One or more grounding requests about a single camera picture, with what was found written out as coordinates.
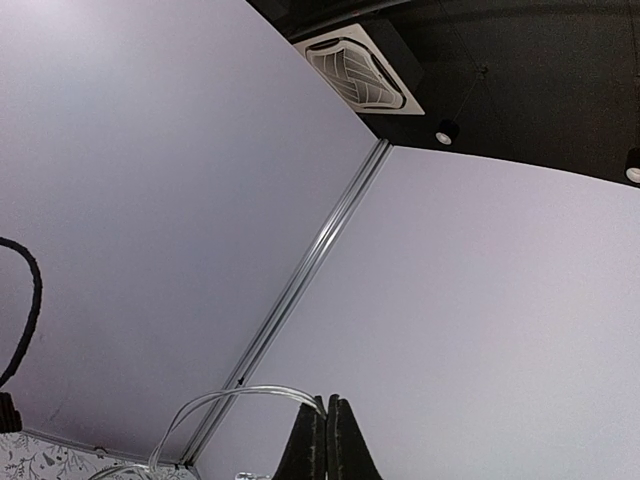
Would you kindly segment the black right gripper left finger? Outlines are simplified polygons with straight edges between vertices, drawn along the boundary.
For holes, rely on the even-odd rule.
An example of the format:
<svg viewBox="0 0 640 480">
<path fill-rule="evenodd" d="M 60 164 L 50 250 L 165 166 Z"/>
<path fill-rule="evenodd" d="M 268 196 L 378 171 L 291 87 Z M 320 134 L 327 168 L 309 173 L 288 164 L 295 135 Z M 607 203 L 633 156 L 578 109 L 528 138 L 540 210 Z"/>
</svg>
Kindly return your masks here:
<svg viewBox="0 0 640 480">
<path fill-rule="evenodd" d="M 274 480 L 322 480 L 326 477 L 326 420 L 301 405 Z"/>
</svg>

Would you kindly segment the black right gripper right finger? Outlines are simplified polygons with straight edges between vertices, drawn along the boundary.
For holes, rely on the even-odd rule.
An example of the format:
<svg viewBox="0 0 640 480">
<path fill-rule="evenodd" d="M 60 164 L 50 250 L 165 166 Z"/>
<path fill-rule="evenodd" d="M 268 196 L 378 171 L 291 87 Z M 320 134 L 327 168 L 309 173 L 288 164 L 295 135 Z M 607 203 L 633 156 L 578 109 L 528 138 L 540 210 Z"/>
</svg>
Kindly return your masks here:
<svg viewBox="0 0 640 480">
<path fill-rule="evenodd" d="M 328 480 L 382 480 L 348 400 L 329 398 L 326 422 Z"/>
</svg>

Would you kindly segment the clear string light garland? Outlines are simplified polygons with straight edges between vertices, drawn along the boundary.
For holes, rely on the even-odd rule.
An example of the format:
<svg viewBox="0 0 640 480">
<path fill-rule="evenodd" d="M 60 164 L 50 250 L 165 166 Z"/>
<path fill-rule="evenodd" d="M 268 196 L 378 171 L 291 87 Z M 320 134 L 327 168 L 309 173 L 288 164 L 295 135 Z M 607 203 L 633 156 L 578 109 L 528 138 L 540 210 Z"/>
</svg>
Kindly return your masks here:
<svg viewBox="0 0 640 480">
<path fill-rule="evenodd" d="M 327 418 L 327 411 L 323 402 L 303 390 L 284 385 L 259 384 L 243 385 L 233 388 L 207 392 L 188 401 L 177 411 L 165 433 L 156 446 L 151 450 L 145 463 L 122 464 L 100 470 L 91 479 L 114 479 L 120 474 L 133 474 L 138 479 L 161 479 L 160 458 L 169 439 L 191 416 L 209 406 L 216 411 L 215 419 L 224 419 L 231 407 L 243 396 L 272 396 L 294 401 L 299 405 L 309 407 L 322 420 Z"/>
</svg>

